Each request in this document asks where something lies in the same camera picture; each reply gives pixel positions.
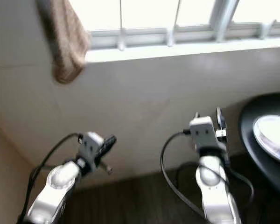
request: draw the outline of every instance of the round table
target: round table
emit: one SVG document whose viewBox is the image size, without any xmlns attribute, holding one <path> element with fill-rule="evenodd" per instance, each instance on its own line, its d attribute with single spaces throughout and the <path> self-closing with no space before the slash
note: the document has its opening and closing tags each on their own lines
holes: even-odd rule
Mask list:
<svg viewBox="0 0 280 224">
<path fill-rule="evenodd" d="M 241 112 L 239 133 L 248 154 L 273 188 L 280 193 L 280 162 L 259 146 L 252 129 L 257 117 L 268 114 L 280 115 L 280 93 L 264 95 L 250 101 Z"/>
</svg>

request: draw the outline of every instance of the towel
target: towel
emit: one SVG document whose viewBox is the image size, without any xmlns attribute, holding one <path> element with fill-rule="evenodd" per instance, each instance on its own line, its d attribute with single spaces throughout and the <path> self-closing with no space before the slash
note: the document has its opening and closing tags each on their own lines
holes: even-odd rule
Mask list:
<svg viewBox="0 0 280 224">
<path fill-rule="evenodd" d="M 85 67 L 89 36 L 68 0 L 36 0 L 52 53 L 52 73 L 62 84 L 72 82 Z"/>
</svg>

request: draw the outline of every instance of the window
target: window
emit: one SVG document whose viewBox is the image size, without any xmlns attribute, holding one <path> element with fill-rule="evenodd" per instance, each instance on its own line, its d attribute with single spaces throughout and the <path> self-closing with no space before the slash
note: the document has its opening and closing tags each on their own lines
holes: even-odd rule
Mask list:
<svg viewBox="0 0 280 224">
<path fill-rule="evenodd" d="M 92 49 L 280 37 L 280 0 L 70 0 Z"/>
<path fill-rule="evenodd" d="M 280 36 L 280 0 L 240 0 L 227 38 Z"/>
</svg>

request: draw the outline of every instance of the dark floor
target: dark floor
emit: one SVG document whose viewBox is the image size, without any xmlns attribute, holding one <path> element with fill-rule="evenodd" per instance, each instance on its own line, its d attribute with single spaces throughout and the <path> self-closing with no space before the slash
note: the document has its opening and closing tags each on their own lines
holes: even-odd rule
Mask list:
<svg viewBox="0 0 280 224">
<path fill-rule="evenodd" d="M 248 224 L 257 222 L 264 202 L 268 204 L 264 222 L 280 224 L 280 198 L 268 187 L 265 179 L 247 155 L 231 159 L 234 170 L 250 179 L 255 199 L 247 213 Z M 201 193 L 194 177 L 195 169 L 180 174 L 180 191 L 201 206 Z M 249 197 L 249 189 L 230 179 L 230 188 L 239 209 Z M 204 224 L 166 184 L 161 173 L 120 181 L 78 191 L 69 201 L 62 224 Z"/>
</svg>

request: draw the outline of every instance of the plate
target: plate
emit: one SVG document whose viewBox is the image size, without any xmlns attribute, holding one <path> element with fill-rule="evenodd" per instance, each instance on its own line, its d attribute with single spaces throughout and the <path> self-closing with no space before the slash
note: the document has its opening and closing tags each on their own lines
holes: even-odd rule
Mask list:
<svg viewBox="0 0 280 224">
<path fill-rule="evenodd" d="M 265 115 L 255 119 L 253 133 L 258 144 L 280 161 L 280 116 Z"/>
</svg>

